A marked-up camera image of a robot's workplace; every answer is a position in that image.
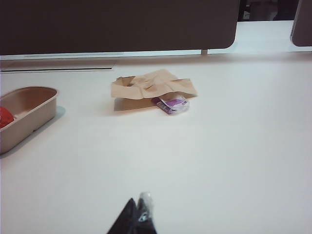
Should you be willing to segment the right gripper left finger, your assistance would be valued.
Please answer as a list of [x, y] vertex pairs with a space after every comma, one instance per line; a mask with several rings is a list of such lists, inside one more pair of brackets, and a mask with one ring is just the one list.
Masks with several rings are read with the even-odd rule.
[[130, 198], [107, 234], [136, 234], [136, 203]]

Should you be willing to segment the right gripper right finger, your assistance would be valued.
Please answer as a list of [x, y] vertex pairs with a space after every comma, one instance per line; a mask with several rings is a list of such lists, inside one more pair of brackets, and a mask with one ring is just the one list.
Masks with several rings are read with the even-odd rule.
[[150, 192], [142, 192], [137, 203], [136, 232], [156, 234], [153, 222], [154, 203]]

